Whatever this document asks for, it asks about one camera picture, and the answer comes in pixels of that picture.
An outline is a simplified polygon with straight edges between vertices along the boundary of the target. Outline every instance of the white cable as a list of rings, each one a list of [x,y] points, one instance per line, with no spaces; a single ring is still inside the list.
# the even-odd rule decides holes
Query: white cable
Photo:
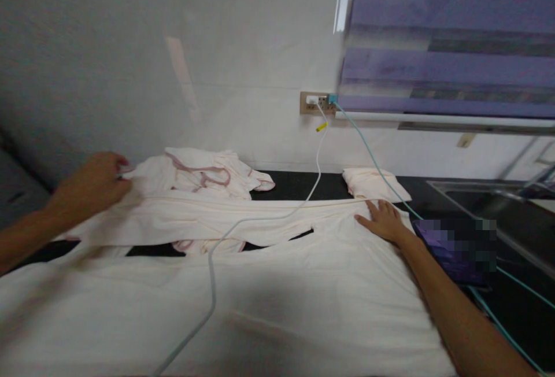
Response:
[[[318,110],[320,110],[320,113],[324,117],[325,123],[327,124],[328,119],[325,117],[325,114],[322,111],[322,108],[320,107],[320,104],[318,104],[318,102],[316,102],[315,105],[318,107]],[[185,348],[185,346],[195,337],[195,335],[198,333],[198,331],[200,331],[202,329],[202,327],[206,324],[206,322],[208,322],[208,320],[210,319],[210,317],[212,316],[212,314],[216,310],[216,275],[214,274],[214,263],[212,261],[212,255],[214,254],[214,250],[216,250],[216,247],[218,247],[218,245],[223,240],[225,240],[227,238],[227,236],[229,236],[229,234],[231,234],[232,231],[235,229],[235,227],[237,227],[239,224],[241,224],[243,222],[246,222],[246,221],[271,221],[271,220],[280,220],[280,219],[288,218],[291,215],[293,215],[295,212],[297,212],[299,209],[301,209],[303,206],[305,206],[305,204],[310,200],[310,198],[311,198],[312,194],[314,193],[314,190],[316,189],[316,186],[318,186],[318,183],[320,182],[320,178],[322,176],[322,172],[320,170],[320,161],[319,161],[319,159],[320,159],[320,149],[322,148],[322,144],[324,142],[324,138],[325,138],[325,135],[327,134],[327,132],[328,132],[328,130],[326,128],[324,130],[324,135],[320,139],[320,144],[318,145],[318,151],[316,152],[316,166],[318,167],[318,178],[316,179],[316,182],[315,182],[314,186],[312,187],[312,190],[308,194],[308,197],[303,201],[303,203],[300,204],[295,209],[293,209],[290,213],[288,213],[286,215],[283,215],[283,216],[269,217],[269,218],[244,218],[242,220],[237,221],[218,240],[216,245],[213,246],[212,249],[208,252],[208,270],[210,271],[210,287],[212,289],[212,304],[210,305],[210,309],[208,310],[208,313],[206,314],[206,316],[204,318],[202,318],[202,320],[198,323],[198,325],[194,327],[194,329],[185,337],[184,340],[182,340],[177,345],[177,347],[175,347],[175,349],[171,352],[171,354],[168,355],[168,357],[164,360],[164,362],[161,363],[156,368],[156,370],[152,374],[149,375],[149,377],[160,377],[160,375],[175,360],[175,358],[179,355],[179,353],[183,350],[183,348]]]

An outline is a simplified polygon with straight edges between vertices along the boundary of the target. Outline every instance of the white wall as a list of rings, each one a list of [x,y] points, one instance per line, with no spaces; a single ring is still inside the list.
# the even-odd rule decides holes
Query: white wall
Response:
[[[233,149],[258,169],[314,171],[321,121],[301,90],[334,91],[343,35],[336,0],[1,0],[0,125],[55,183],[96,150],[134,163],[165,146]],[[495,178],[525,136],[363,129],[397,175]],[[526,179],[548,139],[510,178]],[[323,169],[369,164],[335,121]]]

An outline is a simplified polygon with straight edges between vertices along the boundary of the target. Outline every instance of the wall socket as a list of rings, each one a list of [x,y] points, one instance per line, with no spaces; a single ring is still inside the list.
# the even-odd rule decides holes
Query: wall socket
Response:
[[[322,108],[324,114],[327,115],[335,115],[337,111],[337,107],[335,104],[330,104],[328,101],[328,93],[314,93],[308,91],[301,91],[301,114],[309,114],[309,115],[321,115],[318,107],[315,104],[307,104],[306,97],[308,95],[316,95],[318,96],[319,100],[318,103]]]

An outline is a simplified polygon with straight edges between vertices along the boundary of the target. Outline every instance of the sink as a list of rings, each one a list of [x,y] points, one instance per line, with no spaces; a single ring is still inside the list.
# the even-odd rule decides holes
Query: sink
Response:
[[[496,220],[497,238],[555,279],[555,214],[520,199],[516,192],[521,185],[428,183],[471,217]]]
[[[531,201],[549,212],[555,213],[555,199],[531,199]]]

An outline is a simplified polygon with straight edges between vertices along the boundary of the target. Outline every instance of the white cloth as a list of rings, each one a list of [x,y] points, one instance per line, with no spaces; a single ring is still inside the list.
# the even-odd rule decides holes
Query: white cloth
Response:
[[[195,199],[197,196],[207,196],[221,201],[250,200],[249,191],[266,191],[275,187],[269,175],[252,170],[239,160],[236,153],[229,150],[214,153],[168,147],[165,151],[165,155],[150,157],[124,175],[127,179],[133,179],[133,189],[122,203],[68,231],[62,238],[79,238],[91,244],[106,246],[172,242],[177,251],[189,255],[204,254],[220,237],[212,234],[209,238],[201,238],[188,230],[188,225],[183,222],[190,223],[196,219],[198,211],[194,209],[190,214],[177,214],[174,217],[172,214],[175,215],[177,207],[168,209],[173,202],[172,190],[195,194]],[[134,221],[122,224],[128,210],[143,205],[148,209],[139,210],[141,219],[131,215]],[[93,242],[90,239],[92,236],[96,237]],[[229,239],[219,245],[216,252],[239,252],[244,246],[242,241]]]
[[[383,176],[395,188],[405,201],[410,201],[409,193],[399,184],[390,172],[382,170]],[[383,199],[388,202],[401,202],[395,192],[383,181],[375,168],[343,169],[343,178],[349,187],[349,193],[355,198]]]
[[[150,157],[125,174],[140,195],[177,189],[217,198],[250,200],[249,191],[276,186],[266,173],[252,170],[236,153],[167,147],[164,156]]]
[[[195,205],[171,192],[165,225],[183,226],[179,213]],[[206,214],[198,210],[190,227],[204,237],[300,203],[197,198]],[[453,375],[406,265],[356,213],[368,213],[357,199],[309,202],[298,217],[240,226],[235,236],[278,244],[214,255],[216,312],[166,374]],[[140,216],[131,219],[139,226]],[[314,233],[283,242],[310,227]],[[89,259],[67,268],[76,257],[0,279],[2,377],[146,375],[210,305],[206,257]]]

